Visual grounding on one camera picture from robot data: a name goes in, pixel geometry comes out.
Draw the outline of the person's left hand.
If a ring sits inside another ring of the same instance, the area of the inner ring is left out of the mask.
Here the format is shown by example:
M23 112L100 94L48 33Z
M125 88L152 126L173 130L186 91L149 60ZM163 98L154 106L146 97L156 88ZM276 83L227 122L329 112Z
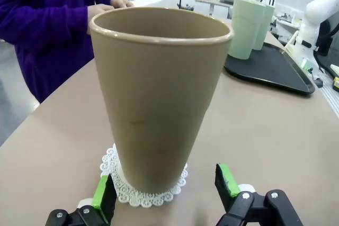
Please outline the person's left hand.
M129 0L110 0L110 4L114 8L128 8L134 7L134 4Z

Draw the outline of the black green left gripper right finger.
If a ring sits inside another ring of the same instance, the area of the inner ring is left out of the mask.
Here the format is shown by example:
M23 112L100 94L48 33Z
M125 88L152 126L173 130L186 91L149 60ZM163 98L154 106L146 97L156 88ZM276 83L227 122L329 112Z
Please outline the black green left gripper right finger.
M216 164L215 186L226 211L217 225L302 225L284 191L260 195L252 185L237 184L226 164Z

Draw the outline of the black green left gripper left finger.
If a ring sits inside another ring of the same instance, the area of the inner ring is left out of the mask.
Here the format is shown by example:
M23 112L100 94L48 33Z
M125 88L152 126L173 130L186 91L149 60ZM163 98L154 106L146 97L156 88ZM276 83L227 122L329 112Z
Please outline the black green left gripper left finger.
M83 205L74 212L62 209L50 212L46 226L110 225L114 216L117 193L112 176L102 176L90 205Z

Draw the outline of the person's right hand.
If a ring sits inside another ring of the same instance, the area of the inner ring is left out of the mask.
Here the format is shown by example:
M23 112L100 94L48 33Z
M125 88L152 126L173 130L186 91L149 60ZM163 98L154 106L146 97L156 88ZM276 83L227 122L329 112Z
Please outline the person's right hand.
M114 7L105 4L95 4L87 7L87 34L90 35L90 21L98 14L113 10Z

